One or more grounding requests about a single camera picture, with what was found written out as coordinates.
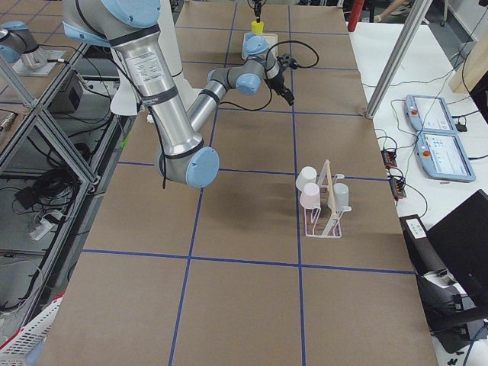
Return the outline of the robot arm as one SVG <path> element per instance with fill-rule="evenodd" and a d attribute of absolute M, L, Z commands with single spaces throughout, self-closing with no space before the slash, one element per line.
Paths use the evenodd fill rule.
<path fill-rule="evenodd" d="M 205 146 L 199 130 L 235 89 L 254 95 L 262 83 L 293 104 L 284 84 L 282 67 L 266 39 L 252 35 L 245 43 L 247 59 L 241 66 L 215 69 L 207 85 L 189 107 L 165 60 L 168 50 L 159 45 L 160 1 L 64 1 L 63 26 L 67 37 L 116 51 L 137 100 L 152 115 L 161 145 L 157 165 L 164 178 L 194 188 L 208 186 L 216 178 L 220 158 Z"/>

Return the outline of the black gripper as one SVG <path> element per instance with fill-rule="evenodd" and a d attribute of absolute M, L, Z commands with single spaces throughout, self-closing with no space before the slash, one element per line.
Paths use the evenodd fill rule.
<path fill-rule="evenodd" d="M 276 74 L 271 78 L 271 89 L 275 91 L 289 104 L 294 104 L 293 92 L 285 85 L 284 71 L 286 69 L 297 69 L 297 61 L 289 53 L 279 56 L 275 62 Z"/>
<path fill-rule="evenodd" d="M 253 10 L 256 14 L 260 14 L 262 11 L 263 1 L 253 0 Z"/>

